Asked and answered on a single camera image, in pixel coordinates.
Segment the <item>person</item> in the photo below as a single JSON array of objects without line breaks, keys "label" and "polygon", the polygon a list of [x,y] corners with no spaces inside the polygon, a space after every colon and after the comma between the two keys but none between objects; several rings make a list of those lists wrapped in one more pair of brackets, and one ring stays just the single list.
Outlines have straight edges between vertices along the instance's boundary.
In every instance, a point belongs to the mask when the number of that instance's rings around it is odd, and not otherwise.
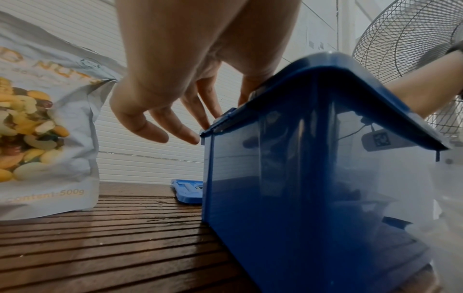
[{"label": "person", "polygon": [[[214,82],[222,62],[243,74],[238,105],[276,70],[300,0],[116,0],[127,75],[110,106],[123,126],[148,140],[200,139],[172,111],[180,99],[203,129],[222,115]],[[452,52],[386,87],[421,117],[463,89],[463,53]],[[160,127],[149,122],[149,112]]]}]

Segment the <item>finger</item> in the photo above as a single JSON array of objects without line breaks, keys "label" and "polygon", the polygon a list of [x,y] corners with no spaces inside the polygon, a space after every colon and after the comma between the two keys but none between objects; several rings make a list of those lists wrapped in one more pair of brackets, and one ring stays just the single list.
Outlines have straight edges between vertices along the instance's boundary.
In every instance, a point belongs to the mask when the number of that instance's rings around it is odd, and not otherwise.
[{"label": "finger", "polygon": [[169,136],[165,131],[147,121],[144,115],[145,109],[131,101],[123,81],[114,89],[109,106],[117,120],[132,133],[156,142],[169,141]]},{"label": "finger", "polygon": [[217,75],[213,77],[203,78],[196,82],[198,93],[203,99],[204,105],[206,105],[209,112],[211,112],[214,118],[219,118],[223,112],[217,99],[217,92],[214,88],[216,83]]},{"label": "finger", "polygon": [[243,76],[243,81],[241,82],[241,94],[238,99],[238,106],[243,105],[249,100],[249,96],[253,91],[255,91],[264,81],[269,79],[272,75],[263,75],[259,77],[252,76]]},{"label": "finger", "polygon": [[206,110],[199,100],[195,83],[190,84],[185,95],[180,100],[183,106],[185,106],[203,129],[208,129],[210,127],[209,118],[207,118]]},{"label": "finger", "polygon": [[172,133],[176,137],[191,144],[199,143],[199,135],[183,125],[180,119],[175,115],[171,108],[150,110],[150,114],[159,123],[159,125]]}]

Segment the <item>hand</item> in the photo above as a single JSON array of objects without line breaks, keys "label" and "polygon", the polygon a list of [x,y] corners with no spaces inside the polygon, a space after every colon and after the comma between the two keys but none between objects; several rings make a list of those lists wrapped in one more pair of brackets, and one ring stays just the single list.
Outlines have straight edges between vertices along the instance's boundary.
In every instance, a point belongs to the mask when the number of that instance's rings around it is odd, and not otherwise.
[{"label": "hand", "polygon": [[[222,61],[243,74],[238,103],[273,75],[297,18],[300,0],[117,0],[127,76],[110,100],[118,120],[146,139],[170,132],[189,143],[199,136],[171,107],[183,105],[209,128],[222,110],[214,82]],[[160,127],[147,121],[149,112]]]}]

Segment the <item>black cord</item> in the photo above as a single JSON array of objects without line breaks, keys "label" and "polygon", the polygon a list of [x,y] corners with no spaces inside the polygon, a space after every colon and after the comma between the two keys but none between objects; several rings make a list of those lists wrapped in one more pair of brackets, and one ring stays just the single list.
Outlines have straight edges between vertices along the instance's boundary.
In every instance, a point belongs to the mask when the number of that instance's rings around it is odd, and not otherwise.
[{"label": "black cord", "polygon": [[367,125],[363,125],[363,126],[360,127],[360,129],[357,130],[356,132],[353,132],[353,133],[351,133],[351,134],[348,134],[348,135],[346,135],[346,136],[343,136],[343,137],[341,137],[340,139],[337,139],[336,141],[342,140],[342,139],[344,139],[344,138],[348,138],[349,136],[352,136],[352,135],[354,135],[354,134],[357,134],[357,133],[359,133],[360,131],[362,131],[362,129],[365,128],[366,126],[367,126]]}]

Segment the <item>fan grille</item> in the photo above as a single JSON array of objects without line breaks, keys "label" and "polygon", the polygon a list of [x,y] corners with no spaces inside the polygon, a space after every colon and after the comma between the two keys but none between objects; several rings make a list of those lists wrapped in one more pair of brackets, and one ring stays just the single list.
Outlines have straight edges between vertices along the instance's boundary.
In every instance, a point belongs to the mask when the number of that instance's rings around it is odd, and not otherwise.
[{"label": "fan grille", "polygon": [[[463,0],[396,0],[368,27],[354,58],[383,83],[441,57],[463,39]],[[463,104],[455,99],[427,122],[457,140]]]}]

